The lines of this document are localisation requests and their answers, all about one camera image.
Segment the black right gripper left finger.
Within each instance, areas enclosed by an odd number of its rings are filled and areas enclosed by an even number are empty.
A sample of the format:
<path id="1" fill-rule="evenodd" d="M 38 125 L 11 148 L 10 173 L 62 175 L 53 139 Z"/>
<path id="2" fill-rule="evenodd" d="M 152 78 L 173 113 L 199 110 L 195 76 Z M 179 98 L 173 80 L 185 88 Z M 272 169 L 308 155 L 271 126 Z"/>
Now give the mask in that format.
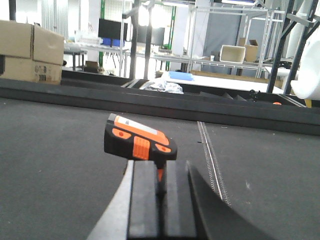
<path id="1" fill-rule="evenodd" d="M 127 162 L 112 200 L 88 240 L 156 240 L 160 237 L 157 169 L 152 161 Z"/>

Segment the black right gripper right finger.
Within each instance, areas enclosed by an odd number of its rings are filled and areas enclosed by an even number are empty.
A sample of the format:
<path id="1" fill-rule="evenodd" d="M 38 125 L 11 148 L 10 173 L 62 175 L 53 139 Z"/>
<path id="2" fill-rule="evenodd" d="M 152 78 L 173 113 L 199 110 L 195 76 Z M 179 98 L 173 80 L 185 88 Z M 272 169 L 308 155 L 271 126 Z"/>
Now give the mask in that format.
<path id="1" fill-rule="evenodd" d="M 189 162 L 167 161 L 163 178 L 163 239 L 272 239 L 222 201 Z"/>

